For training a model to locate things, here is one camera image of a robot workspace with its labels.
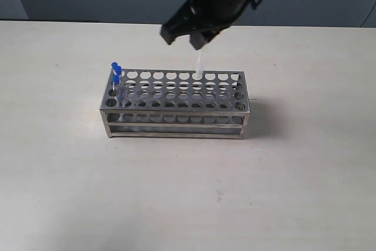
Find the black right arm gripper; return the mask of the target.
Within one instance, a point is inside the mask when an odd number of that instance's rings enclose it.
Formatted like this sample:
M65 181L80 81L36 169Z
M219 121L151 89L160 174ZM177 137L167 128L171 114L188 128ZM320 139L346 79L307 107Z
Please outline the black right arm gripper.
M191 46L199 51L222 30L232 26L250 6L256 10L263 0L186 0L160 29L160 36L171 45L189 35Z

